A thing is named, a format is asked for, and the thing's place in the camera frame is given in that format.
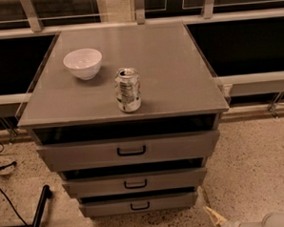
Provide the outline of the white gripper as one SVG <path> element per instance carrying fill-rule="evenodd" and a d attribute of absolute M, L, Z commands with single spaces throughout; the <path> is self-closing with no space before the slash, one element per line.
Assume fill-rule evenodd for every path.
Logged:
<path fill-rule="evenodd" d="M 212 221 L 213 227 L 261 227 L 260 222 L 245 222 L 241 223 L 239 221 L 230 221 L 220 215 L 218 212 L 212 208 L 204 207 L 203 210 L 207 213 Z"/>

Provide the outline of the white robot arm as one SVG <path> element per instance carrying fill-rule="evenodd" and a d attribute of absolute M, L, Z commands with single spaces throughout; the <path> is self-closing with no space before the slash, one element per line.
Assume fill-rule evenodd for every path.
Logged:
<path fill-rule="evenodd" d="M 284 213 L 268 213 L 260 222 L 240 222 L 224 218 L 209 206 L 204 207 L 203 210 L 214 227 L 284 227 Z"/>

